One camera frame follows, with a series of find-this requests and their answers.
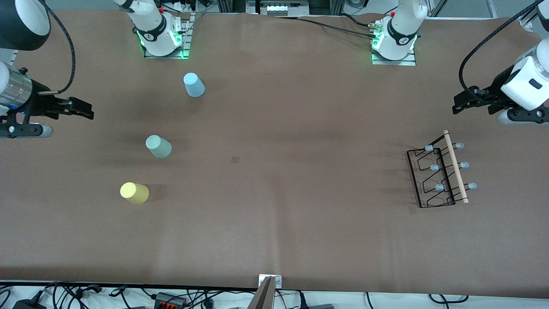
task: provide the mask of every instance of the table surface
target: table surface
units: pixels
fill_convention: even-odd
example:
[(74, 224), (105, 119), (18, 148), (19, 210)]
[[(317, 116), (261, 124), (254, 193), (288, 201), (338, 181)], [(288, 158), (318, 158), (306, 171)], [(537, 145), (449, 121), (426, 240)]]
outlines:
[[(153, 60), (122, 12), (59, 17), (77, 57), (64, 95), (96, 118), (36, 118), (51, 138), (1, 141), (2, 279), (252, 287), (275, 273), (285, 289), (549, 297), (547, 129), (451, 112), (461, 60), (502, 20), (426, 20), (417, 67), (388, 67), (371, 64), (367, 39), (297, 20), (208, 14), (188, 60)], [(15, 65), (54, 89), (70, 55), (52, 28)], [(538, 40), (508, 27), (466, 82), (488, 86)], [(445, 129), (479, 189), (418, 209), (405, 151)], [(147, 150), (151, 134), (169, 157)], [(150, 200), (120, 197), (127, 181)]]

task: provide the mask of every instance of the metal leg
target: metal leg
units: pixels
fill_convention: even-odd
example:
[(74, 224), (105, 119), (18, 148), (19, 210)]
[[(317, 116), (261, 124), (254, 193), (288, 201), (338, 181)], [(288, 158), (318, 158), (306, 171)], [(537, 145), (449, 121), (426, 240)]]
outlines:
[(254, 298), (251, 299), (248, 309), (272, 309), (273, 301), (275, 300), (275, 277), (265, 277)]

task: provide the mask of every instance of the red wire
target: red wire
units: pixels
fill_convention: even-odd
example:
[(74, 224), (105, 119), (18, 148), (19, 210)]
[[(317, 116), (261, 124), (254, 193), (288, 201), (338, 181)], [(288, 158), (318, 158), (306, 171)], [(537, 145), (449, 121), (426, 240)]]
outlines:
[(280, 300), (282, 301), (282, 304), (284, 305), (284, 309), (288, 309), (288, 307), (286, 307), (286, 302), (284, 301), (284, 296), (282, 296), (282, 293), (280, 293), (279, 290), (276, 290), (276, 292), (280, 296)]

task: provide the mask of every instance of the yellow cup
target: yellow cup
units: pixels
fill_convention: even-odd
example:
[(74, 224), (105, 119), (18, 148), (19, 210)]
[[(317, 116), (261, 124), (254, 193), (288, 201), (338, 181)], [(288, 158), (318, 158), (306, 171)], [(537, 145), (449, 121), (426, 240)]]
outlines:
[(120, 195), (134, 204), (143, 204), (149, 198), (149, 188), (136, 183), (125, 183), (120, 188)]

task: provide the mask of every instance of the wooden rod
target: wooden rod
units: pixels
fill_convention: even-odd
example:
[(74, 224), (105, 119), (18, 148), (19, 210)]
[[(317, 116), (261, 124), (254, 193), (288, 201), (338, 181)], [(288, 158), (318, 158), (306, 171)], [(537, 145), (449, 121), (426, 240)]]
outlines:
[(457, 164), (456, 154), (453, 151), (452, 140), (450, 140), (450, 133), (448, 133), (448, 130), (444, 130), (444, 139), (446, 140), (446, 144), (448, 145), (448, 153), (450, 154), (450, 158), (452, 159), (453, 171), (456, 173), (457, 185), (460, 188), (461, 198), (463, 199), (462, 201), (464, 203), (468, 203), (469, 198), (467, 197), (467, 192), (465, 191), (465, 186), (463, 185), (460, 166)]

